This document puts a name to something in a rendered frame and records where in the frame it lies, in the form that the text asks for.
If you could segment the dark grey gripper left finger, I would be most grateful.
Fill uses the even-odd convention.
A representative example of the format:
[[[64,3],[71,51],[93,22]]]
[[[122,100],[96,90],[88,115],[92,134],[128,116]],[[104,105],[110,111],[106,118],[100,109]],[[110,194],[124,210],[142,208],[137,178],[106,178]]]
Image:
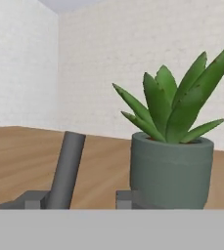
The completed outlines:
[[[28,190],[15,200],[0,204],[0,209],[45,209],[48,190]]]

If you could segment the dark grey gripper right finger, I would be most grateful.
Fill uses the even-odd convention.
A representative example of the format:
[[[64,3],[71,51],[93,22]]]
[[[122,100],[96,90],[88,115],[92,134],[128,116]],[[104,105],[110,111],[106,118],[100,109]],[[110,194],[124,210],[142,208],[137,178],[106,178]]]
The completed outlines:
[[[138,209],[137,190],[118,190],[115,194],[116,209]]]

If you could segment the green plant in grey pot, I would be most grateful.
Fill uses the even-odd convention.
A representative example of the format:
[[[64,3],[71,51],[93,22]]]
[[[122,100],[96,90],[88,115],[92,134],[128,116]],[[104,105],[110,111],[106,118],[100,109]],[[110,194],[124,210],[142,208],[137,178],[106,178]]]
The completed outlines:
[[[132,109],[123,116],[139,128],[131,138],[129,169],[129,190],[138,191],[138,209],[204,207],[214,150],[204,134],[224,120],[193,124],[223,75],[224,50],[212,62],[201,53],[180,83],[165,65],[156,75],[145,73],[143,104],[113,86]]]

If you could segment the grey round bar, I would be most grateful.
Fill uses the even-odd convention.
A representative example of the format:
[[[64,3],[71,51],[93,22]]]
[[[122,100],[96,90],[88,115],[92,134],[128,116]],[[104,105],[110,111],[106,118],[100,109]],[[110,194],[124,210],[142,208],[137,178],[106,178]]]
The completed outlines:
[[[48,198],[48,209],[70,207],[86,136],[66,131]]]

